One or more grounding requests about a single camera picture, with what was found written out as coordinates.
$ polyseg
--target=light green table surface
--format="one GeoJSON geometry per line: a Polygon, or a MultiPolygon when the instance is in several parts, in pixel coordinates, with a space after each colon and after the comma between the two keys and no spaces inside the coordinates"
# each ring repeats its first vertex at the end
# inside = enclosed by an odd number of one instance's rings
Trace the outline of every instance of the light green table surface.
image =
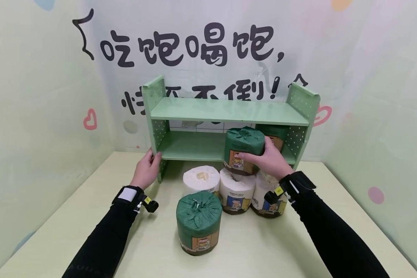
{"type": "MultiPolygon", "coordinates": [[[[88,235],[108,211],[121,186],[132,178],[140,153],[114,152],[0,269],[0,278],[59,278],[88,235]]],[[[147,193],[159,202],[132,226],[115,277],[255,278],[330,277],[295,211],[264,219],[252,210],[223,213],[219,243],[200,257],[182,251],[176,231],[176,205],[182,173],[203,162],[173,161],[161,185],[147,193]]],[[[220,163],[214,162],[217,168],[220,163]]],[[[363,238],[391,278],[417,278],[417,272],[363,209],[320,162],[301,162],[319,196],[363,238]]]]}

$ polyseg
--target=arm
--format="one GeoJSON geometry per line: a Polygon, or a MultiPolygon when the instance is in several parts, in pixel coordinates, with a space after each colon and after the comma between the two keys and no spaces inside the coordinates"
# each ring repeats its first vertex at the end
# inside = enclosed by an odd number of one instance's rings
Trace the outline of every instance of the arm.
{"type": "Polygon", "coordinates": [[[137,214],[126,204],[113,204],[62,277],[113,277],[137,214]]]}
{"type": "MultiPolygon", "coordinates": [[[[238,155],[278,180],[293,173],[268,137],[262,156],[238,155]]],[[[299,183],[294,187],[287,187],[290,203],[333,277],[389,277],[366,243],[312,189],[299,183]]]]}
{"type": "Polygon", "coordinates": [[[111,278],[124,252],[127,237],[139,213],[138,196],[158,175],[161,153],[152,150],[136,165],[131,188],[121,190],[110,210],[75,255],[62,278],[111,278]]]}

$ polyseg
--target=wall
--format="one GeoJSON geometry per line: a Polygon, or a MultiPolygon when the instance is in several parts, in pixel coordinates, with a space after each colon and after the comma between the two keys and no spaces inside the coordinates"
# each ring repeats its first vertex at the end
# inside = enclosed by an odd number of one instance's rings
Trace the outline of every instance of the wall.
{"type": "MultiPolygon", "coordinates": [[[[83,0],[80,18],[93,11],[92,19],[82,25],[86,49],[103,76],[116,149],[143,152],[150,147],[140,87],[158,75],[164,74],[171,97],[259,102],[285,101],[288,85],[296,81],[322,97],[303,157],[320,161],[333,131],[329,122],[339,115],[335,109],[344,98],[346,68],[372,4],[373,0],[83,0]],[[247,40],[237,42],[235,33],[247,40]],[[166,45],[169,53],[162,48],[166,45]]],[[[83,53],[79,47],[76,51],[83,53]]],[[[225,132],[242,124],[173,121],[171,126],[225,132]]]]}
{"type": "Polygon", "coordinates": [[[49,2],[0,1],[0,266],[113,149],[76,4],[49,2]]]}
{"type": "Polygon", "coordinates": [[[377,2],[347,72],[326,166],[417,268],[417,0],[377,2]]]}

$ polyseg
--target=green shelf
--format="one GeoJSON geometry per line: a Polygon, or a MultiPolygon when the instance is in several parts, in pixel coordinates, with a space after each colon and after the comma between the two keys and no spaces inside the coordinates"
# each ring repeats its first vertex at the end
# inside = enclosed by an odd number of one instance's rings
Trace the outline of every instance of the green shelf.
{"type": "Polygon", "coordinates": [[[142,97],[153,152],[162,152],[159,182],[170,160],[223,161],[224,158],[224,133],[171,131],[169,120],[288,125],[282,155],[296,169],[320,105],[318,94],[296,83],[290,86],[286,103],[166,97],[162,76],[142,86],[142,97]]]}
{"type": "MultiPolygon", "coordinates": [[[[222,162],[224,144],[224,133],[169,131],[158,151],[165,160],[222,162]]],[[[295,156],[288,147],[283,148],[282,154],[288,164],[295,164],[295,156]]]]}
{"type": "Polygon", "coordinates": [[[243,102],[164,97],[151,111],[154,120],[247,122],[308,126],[309,122],[288,103],[243,102]]]}

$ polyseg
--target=black wrist strap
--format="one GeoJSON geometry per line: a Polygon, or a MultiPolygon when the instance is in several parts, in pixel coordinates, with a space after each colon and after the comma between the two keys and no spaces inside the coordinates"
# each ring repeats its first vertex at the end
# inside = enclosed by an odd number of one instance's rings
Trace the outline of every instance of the black wrist strap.
{"type": "Polygon", "coordinates": [[[282,194],[287,194],[289,202],[292,204],[299,197],[317,188],[303,172],[297,171],[285,176],[279,181],[280,186],[275,191],[269,191],[264,199],[270,204],[276,203],[282,194]]]}
{"type": "Polygon", "coordinates": [[[124,204],[124,205],[127,206],[127,208],[130,208],[133,211],[136,211],[137,213],[139,213],[139,210],[141,209],[142,205],[146,208],[146,210],[149,213],[155,212],[159,207],[158,202],[150,199],[150,197],[145,195],[142,188],[137,187],[137,186],[131,186],[131,185],[124,186],[119,190],[119,193],[113,199],[112,204],[115,204],[115,203],[124,204]],[[133,197],[132,201],[120,198],[120,195],[124,192],[124,189],[126,189],[126,188],[129,188],[130,190],[135,190],[136,191],[136,194],[133,197]]]}
{"type": "Polygon", "coordinates": [[[111,204],[115,204],[115,203],[124,204],[128,208],[139,212],[139,210],[141,209],[141,205],[142,205],[142,201],[143,201],[144,196],[145,195],[144,195],[144,191],[142,190],[142,188],[137,187],[137,186],[127,185],[127,186],[122,187],[119,190],[118,194],[116,195],[116,197],[114,197],[113,202],[111,202],[111,204]],[[133,197],[132,201],[119,198],[119,196],[123,193],[125,188],[129,188],[129,189],[132,189],[132,190],[136,191],[136,194],[133,197]]]}

